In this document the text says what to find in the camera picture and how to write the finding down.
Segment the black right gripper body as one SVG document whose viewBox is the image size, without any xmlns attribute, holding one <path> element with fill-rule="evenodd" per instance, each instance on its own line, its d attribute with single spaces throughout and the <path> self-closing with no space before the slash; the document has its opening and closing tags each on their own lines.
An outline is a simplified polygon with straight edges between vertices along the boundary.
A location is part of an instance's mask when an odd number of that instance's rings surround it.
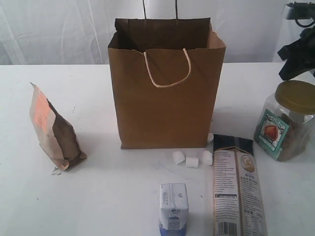
<svg viewBox="0 0 315 236">
<path fill-rule="evenodd" d="M 300 33 L 302 44 L 301 65 L 299 71 L 310 71 L 315 68 L 315 28 L 304 29 Z"/>
</svg>

